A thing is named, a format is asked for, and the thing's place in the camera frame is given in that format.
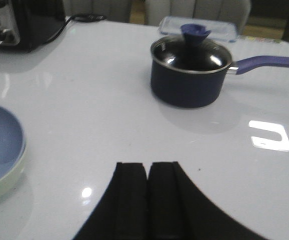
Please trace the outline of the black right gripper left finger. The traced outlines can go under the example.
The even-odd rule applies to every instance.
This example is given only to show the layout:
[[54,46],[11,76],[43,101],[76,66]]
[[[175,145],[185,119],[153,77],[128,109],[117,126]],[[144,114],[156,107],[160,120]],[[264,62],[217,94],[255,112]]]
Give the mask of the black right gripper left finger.
[[75,240],[145,240],[147,175],[141,163],[118,162],[107,189]]

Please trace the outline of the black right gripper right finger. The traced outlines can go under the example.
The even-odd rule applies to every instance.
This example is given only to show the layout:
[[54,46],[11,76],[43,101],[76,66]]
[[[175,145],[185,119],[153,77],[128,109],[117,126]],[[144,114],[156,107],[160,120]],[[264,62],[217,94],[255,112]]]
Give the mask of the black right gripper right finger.
[[209,200],[178,162],[154,162],[148,176],[149,239],[262,240]]

